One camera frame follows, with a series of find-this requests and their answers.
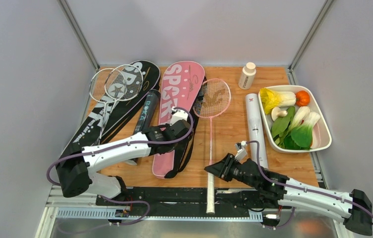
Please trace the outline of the black shuttlecock tube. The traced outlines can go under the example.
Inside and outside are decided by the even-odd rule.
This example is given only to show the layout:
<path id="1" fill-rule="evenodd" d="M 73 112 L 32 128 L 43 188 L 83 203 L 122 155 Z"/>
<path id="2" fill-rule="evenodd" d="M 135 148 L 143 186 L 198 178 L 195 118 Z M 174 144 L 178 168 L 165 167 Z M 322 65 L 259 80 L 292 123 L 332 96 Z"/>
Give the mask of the black shuttlecock tube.
<path id="1" fill-rule="evenodd" d="M 133 134 L 143 131 L 150 126 L 160 97 L 161 93 L 156 89 L 151 89 L 147 93 L 143 108 L 140 110 L 140 116 L 135 125 Z"/>

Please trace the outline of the white shuttlecock tube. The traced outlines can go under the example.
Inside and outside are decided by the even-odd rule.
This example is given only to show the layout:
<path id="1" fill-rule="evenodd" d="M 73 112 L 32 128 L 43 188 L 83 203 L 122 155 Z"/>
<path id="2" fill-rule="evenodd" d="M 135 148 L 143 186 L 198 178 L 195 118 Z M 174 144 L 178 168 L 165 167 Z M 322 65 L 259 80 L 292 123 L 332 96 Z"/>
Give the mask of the white shuttlecock tube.
<path id="1" fill-rule="evenodd" d="M 255 162 L 259 162 L 262 167 L 268 169 L 268 159 L 265 147 L 265 139 L 263 133 L 262 119 L 260 107 L 255 93 L 245 96 L 246 115 L 248 121 L 249 141 L 256 140 L 260 144 L 259 156 L 257 155 L 257 144 L 251 143 L 250 156 Z"/>

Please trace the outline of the pink racket cover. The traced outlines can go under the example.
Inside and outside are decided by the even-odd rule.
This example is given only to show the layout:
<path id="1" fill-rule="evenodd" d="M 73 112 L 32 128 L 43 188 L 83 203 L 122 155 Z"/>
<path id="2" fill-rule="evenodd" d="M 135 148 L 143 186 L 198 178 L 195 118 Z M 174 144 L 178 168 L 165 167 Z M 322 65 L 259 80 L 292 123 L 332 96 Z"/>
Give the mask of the pink racket cover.
<path id="1" fill-rule="evenodd" d="M 171 121 L 172 107 L 189 110 L 193 117 L 193 131 L 188 139 L 180 143 L 174 151 L 154 156 L 152 173 L 159 179 L 171 179 L 182 172 L 193 152 L 194 133 L 199 117 L 193 112 L 195 99 L 205 78 L 205 70 L 197 62 L 186 60 L 171 64 L 163 73 L 161 99 L 159 107 L 159 124 Z"/>

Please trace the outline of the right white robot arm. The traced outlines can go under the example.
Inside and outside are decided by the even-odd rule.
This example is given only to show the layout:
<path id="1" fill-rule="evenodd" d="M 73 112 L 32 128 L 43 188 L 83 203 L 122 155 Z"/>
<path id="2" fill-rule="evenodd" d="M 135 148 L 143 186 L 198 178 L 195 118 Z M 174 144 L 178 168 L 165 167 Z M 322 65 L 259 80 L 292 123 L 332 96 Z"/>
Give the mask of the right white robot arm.
<path id="1" fill-rule="evenodd" d="M 224 181 L 237 180 L 254 188 L 265 207 L 303 208 L 341 222 L 356 234 L 373 235 L 373 204 L 362 190 L 341 192 L 312 186 L 270 171 L 259 161 L 247 159 L 242 163 L 231 153 L 206 166 L 205 171 Z"/>

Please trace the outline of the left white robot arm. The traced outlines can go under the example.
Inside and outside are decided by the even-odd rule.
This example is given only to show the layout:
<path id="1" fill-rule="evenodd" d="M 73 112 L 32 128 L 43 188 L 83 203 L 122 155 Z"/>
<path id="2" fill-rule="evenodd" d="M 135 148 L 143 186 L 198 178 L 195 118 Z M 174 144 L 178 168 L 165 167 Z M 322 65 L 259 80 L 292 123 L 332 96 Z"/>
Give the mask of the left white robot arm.
<path id="1" fill-rule="evenodd" d="M 115 205 L 123 205 L 128 192 L 119 177 L 110 177 L 99 171 L 111 165 L 134 158 L 169 153 L 191 134 L 193 117 L 181 107 L 172 108 L 168 124 L 149 127 L 125 139 L 95 146 L 85 146 L 79 153 L 58 159 L 48 168 L 55 168 L 65 198 L 85 192 L 109 198 Z"/>

